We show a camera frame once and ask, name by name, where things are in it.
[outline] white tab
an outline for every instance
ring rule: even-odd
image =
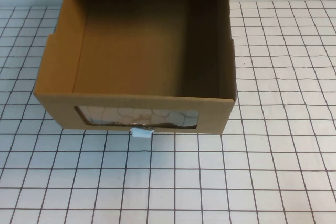
[[[131,129],[133,137],[140,137],[140,138],[151,138],[154,130],[145,130],[139,128],[132,128]]]

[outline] clear plastic window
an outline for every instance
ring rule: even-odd
[[[75,108],[86,124],[95,126],[195,129],[199,116],[197,110],[175,111],[95,106]]]

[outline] brown cardboard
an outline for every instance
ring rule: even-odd
[[[64,0],[34,94],[64,128],[132,127],[90,124],[89,106],[197,111],[196,128],[154,128],[221,133],[236,99],[229,0]]]

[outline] grid paper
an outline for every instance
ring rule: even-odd
[[[336,220],[336,1],[231,3],[222,135],[64,130],[32,95],[59,7],[0,8],[1,224]]]

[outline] cardboard box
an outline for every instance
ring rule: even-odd
[[[222,133],[229,0],[63,0],[34,95],[68,129]]]

